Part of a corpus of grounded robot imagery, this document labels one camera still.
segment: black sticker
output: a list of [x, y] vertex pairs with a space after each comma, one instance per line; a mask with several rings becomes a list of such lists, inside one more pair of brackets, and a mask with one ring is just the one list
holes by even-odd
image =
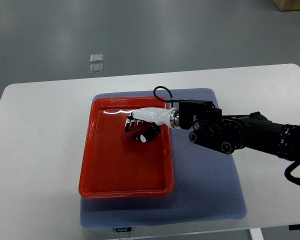
[[131, 227], [120, 227], [120, 228], [116, 228], [116, 232], [117, 233], [132, 232], [132, 228]]
[[289, 225], [289, 230], [293, 231], [293, 230], [300, 230], [300, 224], [297, 225]]

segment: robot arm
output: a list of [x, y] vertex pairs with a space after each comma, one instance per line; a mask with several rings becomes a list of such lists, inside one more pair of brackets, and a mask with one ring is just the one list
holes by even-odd
[[[158, 88], [166, 88], [159, 86], [153, 91], [154, 96], [162, 101], [155, 94]], [[173, 102], [178, 102], [179, 108], [141, 108], [131, 113], [131, 119], [150, 122], [152, 127], [156, 127], [156, 131], [148, 128], [143, 135], [151, 137], [141, 142], [153, 139], [160, 132], [159, 125], [167, 125], [171, 129], [192, 128], [193, 131], [188, 134], [192, 143], [223, 154], [232, 154], [235, 150], [247, 147], [292, 161], [284, 175], [289, 181], [300, 185], [300, 178], [291, 175], [300, 166], [300, 125], [274, 123], [260, 112], [249, 115], [222, 115], [222, 110], [216, 108], [212, 101]]]

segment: concrete floor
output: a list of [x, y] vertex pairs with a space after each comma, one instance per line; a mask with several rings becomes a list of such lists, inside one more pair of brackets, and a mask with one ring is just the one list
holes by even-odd
[[[104, 54], [103, 73], [90, 73], [94, 53]], [[300, 11], [272, 0], [0, 0], [0, 98], [14, 83], [287, 63], [300, 66]], [[287, 226], [262, 232], [300, 240]]]

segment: red tray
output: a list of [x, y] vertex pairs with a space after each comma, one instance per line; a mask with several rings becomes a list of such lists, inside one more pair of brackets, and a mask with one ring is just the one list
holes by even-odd
[[92, 103], [79, 193], [86, 199], [165, 196], [175, 182], [169, 128], [152, 141], [123, 143], [127, 116], [145, 107], [167, 108], [155, 97], [99, 98]]

